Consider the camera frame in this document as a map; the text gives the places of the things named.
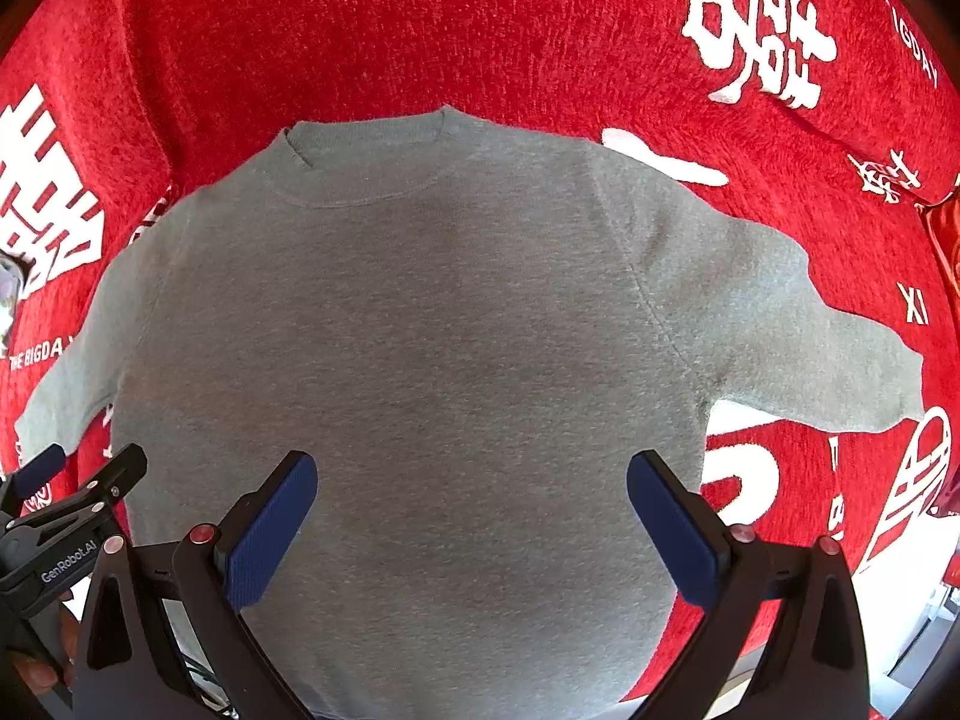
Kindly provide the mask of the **grey knit sweater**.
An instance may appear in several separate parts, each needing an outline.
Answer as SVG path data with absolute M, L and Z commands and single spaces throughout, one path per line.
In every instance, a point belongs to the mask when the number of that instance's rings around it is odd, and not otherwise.
M 444 107 L 301 124 L 117 255 L 16 424 L 145 450 L 139 541 L 291 450 L 320 491 L 247 621 L 338 718 L 589 718 L 674 587 L 626 497 L 688 486 L 731 400 L 832 433 L 919 418 L 918 353 L 828 307 L 805 250 L 576 138 Z

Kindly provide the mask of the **white patterned cloth pile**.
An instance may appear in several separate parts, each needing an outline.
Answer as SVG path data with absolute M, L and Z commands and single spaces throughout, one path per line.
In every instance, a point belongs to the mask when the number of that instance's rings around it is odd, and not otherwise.
M 0 356 L 10 349 L 13 325 L 29 278 L 29 265 L 10 254 L 0 255 Z

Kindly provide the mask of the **red wedding blanket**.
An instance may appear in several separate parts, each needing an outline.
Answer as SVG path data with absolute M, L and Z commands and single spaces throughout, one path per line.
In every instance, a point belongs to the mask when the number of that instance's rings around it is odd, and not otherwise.
M 958 538 L 958 86 L 905 0 L 46 0 L 2 34 L 2 249 L 29 266 L 3 463 L 106 265 L 182 197 L 293 122 L 444 104 L 662 164 L 923 356 L 924 418 L 882 436 L 732 406 L 708 434 L 711 504 L 839 539 L 871 634 L 910 614 Z

